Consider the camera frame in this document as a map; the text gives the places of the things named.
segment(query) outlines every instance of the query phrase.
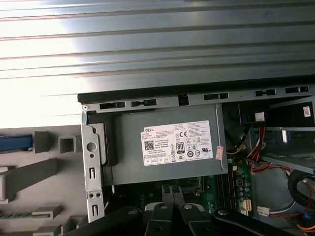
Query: yellow wire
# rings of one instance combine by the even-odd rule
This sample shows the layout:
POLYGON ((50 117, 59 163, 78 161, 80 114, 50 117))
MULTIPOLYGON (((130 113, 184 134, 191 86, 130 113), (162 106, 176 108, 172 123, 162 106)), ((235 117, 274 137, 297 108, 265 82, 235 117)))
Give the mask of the yellow wire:
POLYGON ((310 187, 310 188, 314 191, 314 193, 315 193, 315 188, 314 188, 310 183, 308 183, 308 182, 306 182, 306 184, 307 184, 307 186, 310 187))
POLYGON ((227 152, 227 154, 228 155, 235 155, 235 154, 239 153, 243 149, 243 146, 244 146, 244 142, 240 145, 240 147, 237 149, 237 151, 235 151, 235 152, 227 152))
POLYGON ((296 225, 296 226, 299 227, 301 230, 313 230, 313 229, 315 229, 315 225, 312 226, 312 227, 310 227, 310 228, 303 228, 303 227, 300 226, 300 225, 296 225))
POLYGON ((247 158, 249 158, 249 157, 252 155, 252 153, 256 150, 256 148, 257 148, 257 146, 255 146, 255 147, 252 149, 252 151, 247 155, 247 158))
MULTIPOLYGON (((308 187, 310 187, 310 188, 315 192, 315 188, 314 188, 310 183, 306 182, 305 184, 306 184, 308 187)), ((299 227, 300 230, 302 230, 302 231, 309 231, 309 230, 314 230, 314 229, 315 229, 315 225, 312 226, 312 227, 310 227, 310 228, 304 228, 304 227, 302 227, 302 226, 300 226, 300 225, 296 225, 296 226, 299 227)))

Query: metal side panel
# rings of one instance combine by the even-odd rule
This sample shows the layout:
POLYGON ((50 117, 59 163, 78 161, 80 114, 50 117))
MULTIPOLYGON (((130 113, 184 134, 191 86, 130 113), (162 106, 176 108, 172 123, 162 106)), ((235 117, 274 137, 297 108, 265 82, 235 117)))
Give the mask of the metal side panel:
POLYGON ((80 124, 79 93, 315 74, 314 12, 314 0, 1 1, 0 127, 80 124))

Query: wire bundle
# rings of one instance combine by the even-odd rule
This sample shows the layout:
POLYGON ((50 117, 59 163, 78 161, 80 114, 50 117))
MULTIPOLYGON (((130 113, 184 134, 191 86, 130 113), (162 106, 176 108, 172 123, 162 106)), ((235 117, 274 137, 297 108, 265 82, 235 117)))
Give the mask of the wire bundle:
POLYGON ((247 134, 248 134, 249 130, 250 130, 249 127, 245 128, 244 134, 243 134, 243 136, 242 136, 242 138, 241 138, 241 141, 239 142, 238 145, 235 146, 235 148, 234 148, 233 150, 227 150, 227 151, 226 151, 226 154, 227 154, 227 155, 236 155, 236 154, 238 154, 241 150, 243 150, 243 147, 244 147, 244 145, 245 145, 246 137, 247 137, 247 134))
POLYGON ((289 167, 281 166, 278 164, 272 164, 270 162, 264 162, 261 166, 259 166, 257 168, 252 167, 251 171, 254 173, 262 173, 262 172, 265 172, 265 171, 270 170, 270 169, 283 169, 286 171, 290 171, 289 167))
POLYGON ((257 144, 251 150, 251 152, 247 155, 247 159, 251 160, 250 163, 248 162, 251 169, 254 168, 254 163, 259 162, 260 151, 262 149, 265 133, 266 133, 266 127, 260 127, 259 128, 259 139, 257 141, 257 144))
POLYGON ((309 200, 309 197, 306 196, 305 194, 301 193, 297 189, 297 185, 300 181, 303 181, 308 188, 312 189, 313 187, 305 181, 306 178, 311 178, 312 174, 308 174, 302 171, 294 170, 292 173, 289 175, 289 179, 287 182, 287 187, 289 189, 289 192, 292 196, 292 198, 301 206, 307 207, 309 206, 310 208, 315 209, 315 200, 311 199, 309 200))
MULTIPOLYGON (((291 194, 291 196, 293 197, 292 202, 290 203, 290 205, 288 205, 285 209, 285 211, 291 209, 294 205, 294 203, 298 203, 305 208, 305 210, 299 212, 299 213, 294 213, 294 214, 289 214, 289 215, 279 215, 280 212, 274 211, 274 212, 270 212, 271 214, 275 213, 275 217, 273 217, 273 215, 270 215, 270 217, 272 218, 277 218, 277 217, 281 217, 286 219, 287 221, 289 221, 290 223, 293 223, 288 217, 298 217, 299 215, 308 212, 308 209, 310 208, 315 208, 315 200, 312 199, 312 192, 315 193, 315 188, 308 183, 307 179, 314 179, 313 175, 302 172, 302 171, 298 171, 298 170, 294 170, 293 172, 291 172, 288 176, 288 189, 289 192, 291 194), (305 194, 302 194, 298 189, 297 189, 297 185, 299 182, 303 182, 307 188, 309 189, 310 193, 309 196, 306 196, 305 194)), ((305 227, 302 226, 300 224, 296 224, 296 226, 302 230, 305 233, 315 233, 315 225, 310 226, 310 227, 305 227)))

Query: ventilation slot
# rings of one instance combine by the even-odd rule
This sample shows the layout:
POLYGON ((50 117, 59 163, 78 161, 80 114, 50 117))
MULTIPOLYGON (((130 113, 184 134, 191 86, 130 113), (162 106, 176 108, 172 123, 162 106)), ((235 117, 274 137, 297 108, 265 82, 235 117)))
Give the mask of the ventilation slot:
POLYGON ((216 100, 216 99, 227 99, 227 98, 229 98, 227 92, 203 95, 203 99, 205 101, 207 101, 207 100, 216 100))
POLYGON ((124 107, 126 107, 125 102, 102 103, 99 105, 99 108, 101 110, 114 109, 114 108, 124 108, 124 107))
POLYGON ((309 92, 310 89, 308 86, 302 86, 302 87, 292 87, 292 88, 286 88, 285 93, 296 93, 296 92, 309 92))
POLYGON ((157 104, 156 99, 143 100, 143 102, 138 102, 138 101, 130 102, 131 107, 138 107, 140 105, 147 107, 147 106, 155 106, 156 104, 157 104))
POLYGON ((189 105, 188 94, 179 94, 178 95, 178 105, 179 106, 188 106, 189 105))
POLYGON ((276 90, 275 89, 268 89, 266 91, 255 91, 255 97, 261 97, 263 95, 267 95, 267 96, 272 96, 272 95, 276 95, 276 90))

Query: barcode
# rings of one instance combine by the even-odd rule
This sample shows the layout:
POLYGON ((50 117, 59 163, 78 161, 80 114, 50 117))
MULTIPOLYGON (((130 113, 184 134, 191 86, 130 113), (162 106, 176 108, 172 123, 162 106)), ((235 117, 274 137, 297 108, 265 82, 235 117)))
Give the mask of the barcode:
POLYGON ((310 117, 311 116, 310 107, 303 107, 303 111, 304 111, 304 117, 310 117))
POLYGON ((154 141, 144 141, 145 150, 154 150, 154 141))

